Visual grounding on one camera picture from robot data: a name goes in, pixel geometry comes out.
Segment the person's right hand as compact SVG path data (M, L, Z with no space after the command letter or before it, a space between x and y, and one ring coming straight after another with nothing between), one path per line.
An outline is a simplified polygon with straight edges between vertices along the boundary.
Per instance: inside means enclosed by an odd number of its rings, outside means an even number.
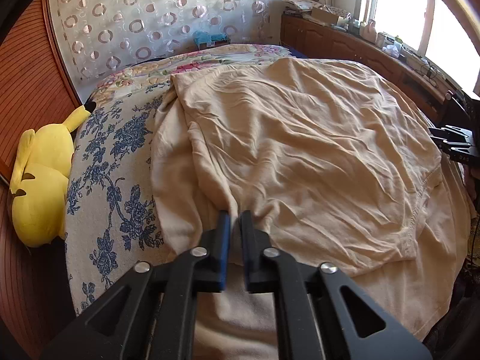
M479 194L477 184L480 180L480 170L477 167L464 165L464 171L465 188L467 189L471 200L475 203Z

